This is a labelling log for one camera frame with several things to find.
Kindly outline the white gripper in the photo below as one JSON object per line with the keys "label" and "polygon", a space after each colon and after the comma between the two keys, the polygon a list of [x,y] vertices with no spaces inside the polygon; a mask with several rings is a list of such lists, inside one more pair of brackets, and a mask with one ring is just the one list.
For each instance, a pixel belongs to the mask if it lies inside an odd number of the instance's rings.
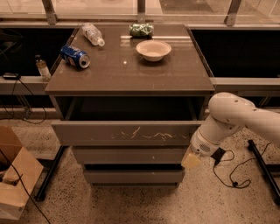
{"label": "white gripper", "polygon": [[182,158],[181,165],[191,169],[200,165],[201,156],[211,157],[220,147],[219,138],[212,132],[205,132],[197,129],[192,135],[190,147],[187,148]]}

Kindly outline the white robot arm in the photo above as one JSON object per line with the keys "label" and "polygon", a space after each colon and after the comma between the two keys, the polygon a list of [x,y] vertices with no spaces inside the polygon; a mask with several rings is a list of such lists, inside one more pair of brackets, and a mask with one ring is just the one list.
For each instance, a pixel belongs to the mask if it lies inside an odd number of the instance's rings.
{"label": "white robot arm", "polygon": [[242,128],[280,146],[280,114],[257,108],[245,98],[228,92],[215,94],[208,103],[209,115],[193,133],[182,158],[184,168],[200,164],[200,157],[211,157],[221,142]]}

